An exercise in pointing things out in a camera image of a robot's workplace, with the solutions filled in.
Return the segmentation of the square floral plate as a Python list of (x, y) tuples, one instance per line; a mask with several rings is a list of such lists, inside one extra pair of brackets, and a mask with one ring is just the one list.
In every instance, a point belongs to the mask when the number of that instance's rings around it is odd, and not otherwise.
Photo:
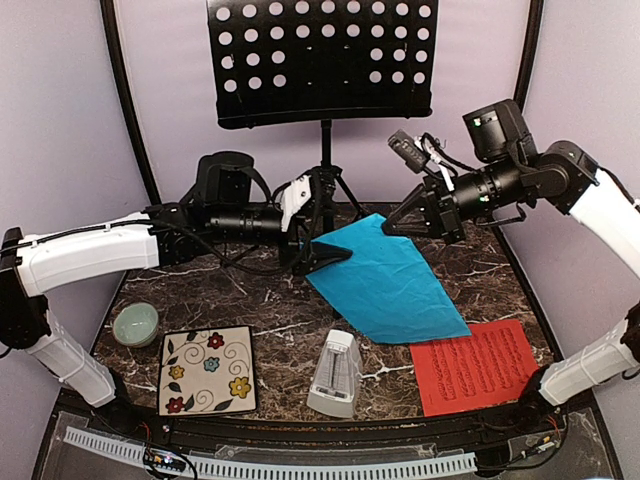
[(234, 415), (258, 407), (247, 325), (169, 332), (163, 336), (157, 412), (163, 417)]

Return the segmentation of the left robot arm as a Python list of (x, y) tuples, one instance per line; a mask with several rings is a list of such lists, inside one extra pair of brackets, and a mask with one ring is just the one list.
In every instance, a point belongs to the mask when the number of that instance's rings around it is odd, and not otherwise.
[(33, 356), (75, 390), (120, 436), (141, 427), (122, 380), (95, 360), (54, 318), (47, 292), (111, 273), (188, 263), (213, 255), (256, 276), (306, 275), (351, 258), (349, 249), (313, 239), (334, 184), (314, 167), (270, 190), (245, 153), (202, 157), (178, 202), (121, 219), (1, 242), (1, 342)]

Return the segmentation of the green ceramic bowl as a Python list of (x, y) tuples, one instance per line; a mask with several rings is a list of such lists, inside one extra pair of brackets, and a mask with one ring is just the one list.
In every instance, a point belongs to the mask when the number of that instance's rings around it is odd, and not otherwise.
[(115, 318), (112, 333), (115, 340), (129, 348), (149, 346), (157, 336), (158, 312), (149, 303), (139, 302), (125, 307)]

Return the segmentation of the white metronome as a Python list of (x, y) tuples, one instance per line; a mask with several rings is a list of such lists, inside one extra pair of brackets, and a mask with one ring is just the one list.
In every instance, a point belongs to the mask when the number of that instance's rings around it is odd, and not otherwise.
[(355, 337), (346, 331), (329, 331), (307, 396), (307, 406), (326, 416), (355, 416), (360, 394), (362, 358)]

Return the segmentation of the left black frame post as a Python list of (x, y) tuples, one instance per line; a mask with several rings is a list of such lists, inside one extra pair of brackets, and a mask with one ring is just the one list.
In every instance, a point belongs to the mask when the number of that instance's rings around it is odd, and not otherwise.
[(149, 202), (152, 205), (160, 204), (162, 202), (160, 192), (144, 144), (125, 65), (124, 50), (116, 15), (116, 2), (113, 0), (100, 0), (99, 4), (112, 75), (137, 170)]

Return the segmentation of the right black frame post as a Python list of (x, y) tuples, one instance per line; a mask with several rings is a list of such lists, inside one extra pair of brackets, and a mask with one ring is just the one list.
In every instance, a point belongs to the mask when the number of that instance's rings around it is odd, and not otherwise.
[(513, 93), (513, 100), (521, 111), (524, 110), (526, 105), (531, 78), (533, 75), (533, 68), (542, 26), (544, 4), (544, 0), (529, 1), (523, 47)]

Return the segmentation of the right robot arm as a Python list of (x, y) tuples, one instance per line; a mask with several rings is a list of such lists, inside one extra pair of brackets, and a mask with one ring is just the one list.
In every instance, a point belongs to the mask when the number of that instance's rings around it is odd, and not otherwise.
[[(489, 216), (501, 207), (535, 207), (545, 200), (589, 229), (633, 273), (639, 271), (639, 202), (615, 175), (570, 141), (539, 152), (511, 99), (470, 112), (463, 122), (484, 165), (464, 166), (455, 178), (429, 169), (430, 162), (456, 163), (430, 134), (415, 139), (399, 130), (389, 138), (389, 147), (423, 180), (383, 222), (385, 234), (452, 244), (464, 239), (467, 220), (489, 227)], [(511, 410), (510, 424), (530, 434), (555, 408), (638, 365), (639, 308), (633, 306), (592, 344), (538, 369)]]

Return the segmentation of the black music stand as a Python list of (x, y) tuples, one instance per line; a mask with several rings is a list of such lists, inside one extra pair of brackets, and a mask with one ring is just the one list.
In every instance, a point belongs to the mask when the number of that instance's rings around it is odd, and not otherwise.
[(425, 118), (435, 1), (209, 1), (218, 125), (318, 121), (332, 172), (332, 123)]

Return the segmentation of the red sheet music page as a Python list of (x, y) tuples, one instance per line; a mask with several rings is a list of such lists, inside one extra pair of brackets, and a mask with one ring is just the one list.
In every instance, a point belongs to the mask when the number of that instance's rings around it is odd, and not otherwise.
[(518, 320), (474, 324), (470, 331), (410, 346), (426, 417), (513, 402), (538, 369)]

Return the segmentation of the black frame post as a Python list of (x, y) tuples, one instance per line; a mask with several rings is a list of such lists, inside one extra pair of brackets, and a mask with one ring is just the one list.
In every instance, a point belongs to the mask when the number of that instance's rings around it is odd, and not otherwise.
[(144, 144), (125, 65), (124, 50), (116, 15), (116, 2), (113, 0), (100, 0), (99, 4), (112, 75), (137, 170), (149, 202), (152, 205), (160, 204), (162, 202), (160, 192)]
[(544, 4), (544, 0), (529, 1), (523, 47), (513, 93), (513, 100), (521, 111), (524, 110), (526, 105), (531, 78), (533, 75), (533, 68), (542, 26)]

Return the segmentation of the blue sheet music page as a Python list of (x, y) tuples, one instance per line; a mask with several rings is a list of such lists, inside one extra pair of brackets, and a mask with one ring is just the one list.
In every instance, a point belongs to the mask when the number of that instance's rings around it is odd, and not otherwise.
[(308, 274), (308, 281), (375, 343), (469, 336), (469, 327), (413, 241), (386, 235), (384, 221), (372, 214), (320, 236), (319, 242), (348, 249), (352, 256)]

